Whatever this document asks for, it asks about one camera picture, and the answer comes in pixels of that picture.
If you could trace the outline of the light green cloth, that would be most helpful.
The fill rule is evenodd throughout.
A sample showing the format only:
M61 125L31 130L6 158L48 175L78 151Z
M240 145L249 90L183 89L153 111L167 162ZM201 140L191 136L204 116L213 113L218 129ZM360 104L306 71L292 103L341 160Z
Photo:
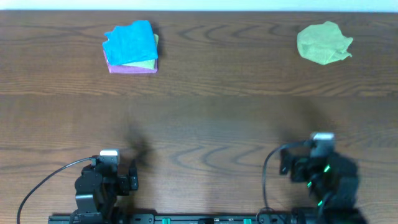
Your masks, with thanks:
M320 65L352 57L348 52L353 38L343 35L338 24L326 21L306 27L297 35L297 50L302 58Z

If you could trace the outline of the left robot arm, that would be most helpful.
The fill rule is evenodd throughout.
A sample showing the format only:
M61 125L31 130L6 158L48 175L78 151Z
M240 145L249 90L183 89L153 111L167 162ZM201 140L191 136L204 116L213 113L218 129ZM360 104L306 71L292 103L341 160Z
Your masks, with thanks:
M75 181L77 209L69 216L69 224L129 223L129 216L115 206L115 203L118 196L128 196L138 187L135 162L131 162L126 175L118 175L115 167L85 167Z

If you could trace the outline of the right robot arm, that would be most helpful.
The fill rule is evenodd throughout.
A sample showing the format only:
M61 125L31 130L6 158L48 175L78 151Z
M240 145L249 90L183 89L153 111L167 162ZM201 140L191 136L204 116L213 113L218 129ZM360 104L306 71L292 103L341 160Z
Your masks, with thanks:
M359 187L358 167L336 152L317 156L295 156L281 151L281 175L305 183L315 208L294 208L288 223L366 224L355 207Z

